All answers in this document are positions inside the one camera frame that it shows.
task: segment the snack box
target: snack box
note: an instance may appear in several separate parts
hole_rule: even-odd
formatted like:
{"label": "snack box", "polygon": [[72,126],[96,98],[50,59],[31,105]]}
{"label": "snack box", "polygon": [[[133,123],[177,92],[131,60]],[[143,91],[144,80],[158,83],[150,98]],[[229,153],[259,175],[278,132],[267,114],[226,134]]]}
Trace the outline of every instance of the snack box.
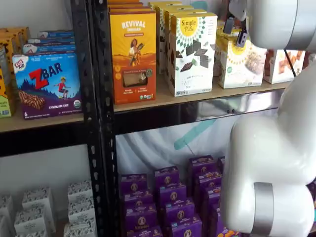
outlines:
{"label": "snack box", "polygon": [[74,36],[75,36],[75,33],[69,30],[38,32],[38,38],[63,38],[63,37],[74,37]]}
{"label": "snack box", "polygon": [[121,176],[120,190],[123,194],[147,188],[147,174],[124,174]]}
{"label": "snack box", "polygon": [[190,158],[188,166],[188,195],[193,195],[194,177],[207,171],[215,171],[216,162],[212,156]]}
{"label": "snack box", "polygon": [[206,13],[204,9],[187,9],[183,8],[181,5],[176,5],[176,6],[169,6],[167,8],[163,9],[163,14],[164,14],[164,35],[165,35],[165,55],[166,55],[166,60],[165,60],[165,79],[168,82],[169,81],[169,61],[171,60],[171,51],[170,51],[170,17],[174,13],[180,13],[180,12],[187,12],[187,13]]}
{"label": "snack box", "polygon": [[243,48],[237,47],[237,37],[236,33],[220,35],[216,39],[222,67],[219,84],[224,89],[259,86],[262,83],[267,50],[256,47],[249,39]]}
{"label": "snack box", "polygon": [[[302,72],[305,51],[287,50],[296,76]],[[292,81],[294,75],[283,50],[268,50],[263,79],[271,84]]]}
{"label": "snack box", "polygon": [[68,186],[68,201],[80,201],[93,197],[91,180],[73,183]]}
{"label": "snack box", "polygon": [[158,192],[159,205],[164,206],[169,202],[186,198],[187,186],[182,183],[161,186]]}
{"label": "snack box", "polygon": [[32,38],[28,39],[27,43],[66,43],[75,42],[75,37],[66,38]]}
{"label": "snack box", "polygon": [[125,212],[127,234],[142,231],[157,225],[157,211],[154,204],[129,207]]}
{"label": "snack box", "polygon": [[232,231],[224,227],[223,220],[221,218],[221,212],[219,205],[213,205],[211,209],[211,215],[209,216],[209,236],[208,237],[218,237],[218,236],[232,236],[241,237],[241,233]]}
{"label": "snack box", "polygon": [[154,175],[156,189],[160,186],[179,183],[179,170],[176,166],[155,170]]}
{"label": "snack box", "polygon": [[169,237],[201,237],[202,221],[196,214],[192,218],[184,218],[181,221],[171,223]]}
{"label": "snack box", "polygon": [[44,205],[19,211],[15,217],[14,227],[17,235],[45,231],[50,236]]}
{"label": "snack box", "polygon": [[74,51],[76,49],[75,42],[60,43],[28,43],[23,46],[23,53],[39,53],[39,52],[57,52],[57,51]]}
{"label": "snack box", "polygon": [[153,203],[153,194],[150,190],[139,190],[134,193],[124,195],[124,206],[141,206]]}
{"label": "snack box", "polygon": [[24,119],[81,112],[74,51],[14,55],[12,61]]}
{"label": "snack box", "polygon": [[52,232],[56,232],[56,213],[53,204],[53,195],[50,187],[24,192],[22,199],[23,209],[44,205],[45,216]]}
{"label": "snack box", "polygon": [[174,13],[171,16],[169,89],[174,96],[212,90],[217,15]]}
{"label": "snack box", "polygon": [[3,216],[5,218],[6,225],[8,226],[8,231],[10,235],[15,235],[14,228],[14,218],[15,211],[13,208],[13,200],[10,195],[0,196],[0,217]]}
{"label": "snack box", "polygon": [[[156,23],[156,32],[157,32],[157,39],[156,42],[156,52],[157,52],[157,70],[160,74],[164,74],[166,68],[166,54],[165,54],[165,17],[164,17],[164,9],[171,7],[170,4],[157,4],[154,6],[157,15],[157,23]],[[191,5],[181,5],[179,9],[194,9]]]}
{"label": "snack box", "polygon": [[15,112],[15,108],[16,97],[10,78],[5,47],[0,46],[0,118],[11,117]]}
{"label": "snack box", "polygon": [[68,219],[69,223],[95,218],[93,198],[89,197],[81,201],[69,202]]}
{"label": "snack box", "polygon": [[115,104],[155,100],[155,12],[112,12],[110,24]]}

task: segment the illustrated woman on box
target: illustrated woman on box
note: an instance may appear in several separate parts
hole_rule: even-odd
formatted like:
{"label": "illustrated woman on box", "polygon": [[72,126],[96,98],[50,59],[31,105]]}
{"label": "illustrated woman on box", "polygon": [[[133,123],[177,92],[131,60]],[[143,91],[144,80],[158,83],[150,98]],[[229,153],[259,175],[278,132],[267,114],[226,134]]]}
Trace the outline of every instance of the illustrated woman on box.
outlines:
{"label": "illustrated woman on box", "polygon": [[133,39],[130,43],[130,50],[128,56],[131,56],[131,66],[139,65],[138,55],[141,55],[140,49],[137,47],[137,39]]}

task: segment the product packaging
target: product packaging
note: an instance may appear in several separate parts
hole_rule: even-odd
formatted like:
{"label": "product packaging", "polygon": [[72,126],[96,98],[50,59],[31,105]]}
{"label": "product packaging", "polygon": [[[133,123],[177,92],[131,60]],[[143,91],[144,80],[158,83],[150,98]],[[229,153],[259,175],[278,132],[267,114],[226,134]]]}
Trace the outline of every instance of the product packaging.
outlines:
{"label": "product packaging", "polygon": [[81,112],[74,51],[15,55],[12,61],[24,119]]}
{"label": "product packaging", "polygon": [[0,216],[4,216],[8,229],[12,235],[15,235],[14,219],[15,211],[13,208],[13,200],[10,195],[0,196]]}
{"label": "product packaging", "polygon": [[91,180],[73,183],[68,186],[68,201],[75,202],[93,197]]}
{"label": "product packaging", "polygon": [[154,174],[156,189],[160,186],[179,183],[179,170],[176,166],[155,170]]}
{"label": "product packaging", "polygon": [[217,34],[222,75],[219,84],[224,89],[259,86],[262,83],[267,50],[253,45],[249,39],[243,48],[236,46],[238,33]]}
{"label": "product packaging", "polygon": [[186,192],[187,186],[182,183],[161,186],[158,192],[159,206],[162,207],[169,202],[185,199],[187,196]]}
{"label": "product packaging", "polygon": [[[305,51],[287,50],[296,75],[303,68]],[[294,75],[283,50],[268,50],[263,79],[271,84],[292,81]]]}
{"label": "product packaging", "polygon": [[0,118],[11,117],[16,108],[16,98],[7,64],[5,47],[0,46]]}
{"label": "product packaging", "polygon": [[157,211],[154,204],[129,207],[125,213],[127,234],[142,231],[157,225]]}
{"label": "product packaging", "polygon": [[212,90],[217,15],[174,13],[170,28],[169,89],[174,96]]}
{"label": "product packaging", "polygon": [[120,189],[123,194],[147,189],[147,174],[125,174],[121,176]]}
{"label": "product packaging", "polygon": [[90,218],[95,218],[94,203],[92,197],[69,203],[68,219],[70,224]]}
{"label": "product packaging", "polygon": [[216,162],[212,156],[204,156],[189,159],[188,167],[188,196],[193,195],[194,177],[207,171],[215,171]]}
{"label": "product packaging", "polygon": [[51,231],[56,232],[56,214],[50,187],[24,192],[22,199],[24,209],[35,208],[41,205],[44,205],[45,216]]}
{"label": "product packaging", "polygon": [[46,231],[50,236],[44,205],[19,211],[15,217],[14,227],[17,235]]}
{"label": "product packaging", "polygon": [[171,223],[169,237],[201,237],[202,221],[196,214],[192,218],[184,218],[181,221]]}
{"label": "product packaging", "polygon": [[38,38],[65,38],[74,37],[73,31],[63,30],[63,31],[40,31],[38,32]]}
{"label": "product packaging", "polygon": [[115,104],[156,97],[154,11],[110,13]]}

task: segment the white small box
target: white small box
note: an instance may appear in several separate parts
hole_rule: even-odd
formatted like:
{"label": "white small box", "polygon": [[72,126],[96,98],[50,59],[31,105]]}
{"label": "white small box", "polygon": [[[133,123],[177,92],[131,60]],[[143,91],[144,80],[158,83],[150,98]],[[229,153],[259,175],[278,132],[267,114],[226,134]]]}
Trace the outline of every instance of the white small box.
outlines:
{"label": "white small box", "polygon": [[52,232],[56,232],[56,215],[53,207],[53,196],[50,187],[24,192],[22,206],[24,209],[44,205],[45,216]]}
{"label": "white small box", "polygon": [[15,218],[15,211],[13,208],[12,196],[0,196],[0,215],[6,218],[6,222],[8,224],[10,233],[12,234],[12,236],[15,235],[15,229],[13,224]]}
{"label": "white small box", "polygon": [[68,201],[75,202],[93,196],[91,181],[85,180],[68,186]]}
{"label": "white small box", "polygon": [[45,217],[44,205],[19,211],[14,222],[18,235],[46,231],[50,236],[48,220]]}
{"label": "white small box", "polygon": [[95,218],[93,198],[86,198],[78,202],[70,202],[68,206],[69,222],[83,221]]}

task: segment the orange box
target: orange box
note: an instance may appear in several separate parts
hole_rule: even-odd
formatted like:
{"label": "orange box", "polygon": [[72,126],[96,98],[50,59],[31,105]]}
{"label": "orange box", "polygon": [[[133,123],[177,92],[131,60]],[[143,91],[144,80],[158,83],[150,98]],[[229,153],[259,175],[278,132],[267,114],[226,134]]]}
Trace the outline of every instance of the orange box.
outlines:
{"label": "orange box", "polygon": [[156,12],[110,13],[115,104],[156,98]]}

